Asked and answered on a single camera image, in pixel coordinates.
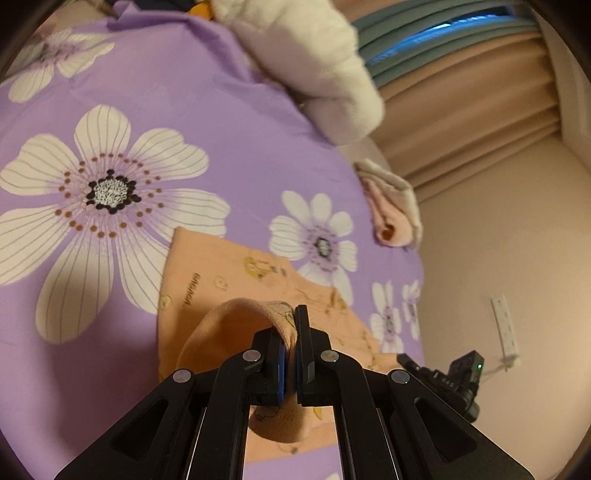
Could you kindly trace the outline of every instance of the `wall outlet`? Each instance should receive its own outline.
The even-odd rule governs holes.
[[[513,321],[511,320],[509,306],[504,295],[492,298],[491,305],[495,315],[496,326],[499,329],[499,338],[501,339],[501,347],[505,359],[505,371],[508,371],[513,367],[521,365]]]

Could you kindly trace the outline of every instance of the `black camera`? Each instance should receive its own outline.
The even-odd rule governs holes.
[[[439,370],[420,367],[406,353],[397,356],[398,363],[411,372],[426,387],[444,400],[470,423],[474,423],[480,413],[475,401],[484,367],[484,358],[478,352],[454,360],[446,374]]]

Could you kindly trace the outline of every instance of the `orange cloth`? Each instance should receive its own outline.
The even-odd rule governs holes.
[[[296,342],[291,307],[298,304],[307,305],[310,325],[327,332],[333,348],[364,368],[387,373],[400,367],[395,354],[379,353],[379,342],[336,289],[309,282],[286,258],[177,228],[158,312],[160,378],[177,368],[196,373],[217,368],[250,348],[256,331],[272,325],[288,349],[290,377]],[[291,391],[279,411],[257,409],[249,426],[259,434],[248,436],[247,462],[337,443],[332,409],[302,408]]]

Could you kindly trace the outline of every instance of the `purple bedsheet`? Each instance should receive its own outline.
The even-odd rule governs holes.
[[[14,71],[0,87],[0,429],[35,480],[156,385],[179,225],[288,257],[383,351],[422,363],[418,255],[376,244],[351,167],[223,27],[132,5]],[[331,447],[245,472],[332,480],[340,462]]]

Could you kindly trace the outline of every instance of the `yellow object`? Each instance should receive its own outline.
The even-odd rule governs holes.
[[[189,10],[189,15],[202,17],[205,20],[213,20],[212,6],[209,4],[209,1],[206,0],[205,2],[195,5],[191,10]]]

